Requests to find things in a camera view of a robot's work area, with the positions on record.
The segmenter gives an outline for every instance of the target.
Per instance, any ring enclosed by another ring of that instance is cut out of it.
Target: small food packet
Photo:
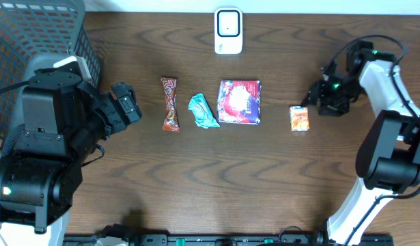
[[[290,125],[292,126],[292,131],[308,131],[310,129],[308,108],[301,106],[290,107]]]
[[[163,124],[163,131],[180,132],[180,123],[178,122],[178,114],[176,113],[176,79],[161,78],[164,92],[166,93],[166,119]]]
[[[220,127],[216,119],[212,115],[211,109],[202,93],[192,97],[188,104],[188,110],[195,115],[196,125],[205,129],[208,127]]]
[[[220,122],[260,123],[260,81],[221,81],[217,97]]]

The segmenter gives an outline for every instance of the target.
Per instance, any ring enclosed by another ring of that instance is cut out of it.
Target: basket
[[[98,87],[100,64],[83,27],[84,15],[82,0],[0,1],[0,89],[70,55],[85,58],[90,83]],[[23,120],[16,103],[22,89],[0,95],[0,152],[11,128]]]

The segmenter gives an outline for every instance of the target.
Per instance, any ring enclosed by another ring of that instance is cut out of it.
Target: gray plastic basket
[[[83,27],[84,15],[82,0],[0,1],[0,89],[69,55],[85,58],[91,83],[98,87],[100,64]],[[20,118],[14,109],[19,92],[0,95],[0,151],[12,118]]]

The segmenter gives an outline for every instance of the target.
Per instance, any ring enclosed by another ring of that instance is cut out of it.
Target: white wall
[[[420,0],[84,0],[87,11],[212,13],[420,14]]]

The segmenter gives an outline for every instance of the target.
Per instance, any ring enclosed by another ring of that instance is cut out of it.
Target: wooden table
[[[113,223],[172,234],[322,225],[354,184],[356,152],[374,114],[365,96],[340,118],[310,107],[310,131],[293,133],[288,107],[353,38],[382,33],[410,48],[402,77],[420,106],[420,16],[245,14],[239,55],[215,54],[212,14],[87,13],[85,26],[105,61],[101,90],[132,85],[143,119],[102,142],[105,157],[83,168],[68,233]],[[161,130],[162,76],[178,78],[180,134]],[[203,92],[215,111],[221,79],[262,81],[259,126],[195,125],[191,96]],[[396,245],[420,245],[420,196],[391,202],[368,231],[390,233]]]

